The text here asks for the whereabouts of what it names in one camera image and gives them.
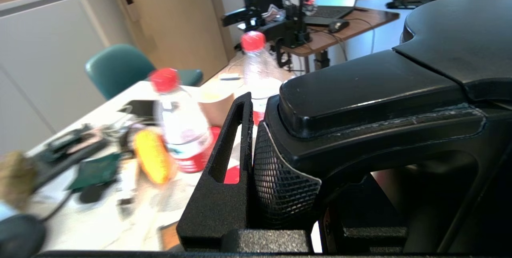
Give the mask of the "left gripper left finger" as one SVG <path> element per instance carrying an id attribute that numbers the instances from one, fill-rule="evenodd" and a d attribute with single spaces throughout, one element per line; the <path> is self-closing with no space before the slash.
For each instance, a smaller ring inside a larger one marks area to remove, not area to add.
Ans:
<path id="1" fill-rule="evenodd" d="M 225 184 L 238 129 L 239 180 Z M 248 226 L 253 129 L 253 105 L 251 93 L 247 92 L 233 101 L 210 159 L 179 219 L 177 234 L 184 249 L 219 250 L 224 234 Z"/>

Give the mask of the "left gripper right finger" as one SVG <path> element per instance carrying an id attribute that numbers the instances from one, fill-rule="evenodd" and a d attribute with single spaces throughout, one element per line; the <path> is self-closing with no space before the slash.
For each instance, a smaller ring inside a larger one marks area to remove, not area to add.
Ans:
<path id="1" fill-rule="evenodd" d="M 263 227 L 312 227 L 322 182 L 285 161 L 264 121 L 258 125 L 253 158 L 256 202 Z"/>

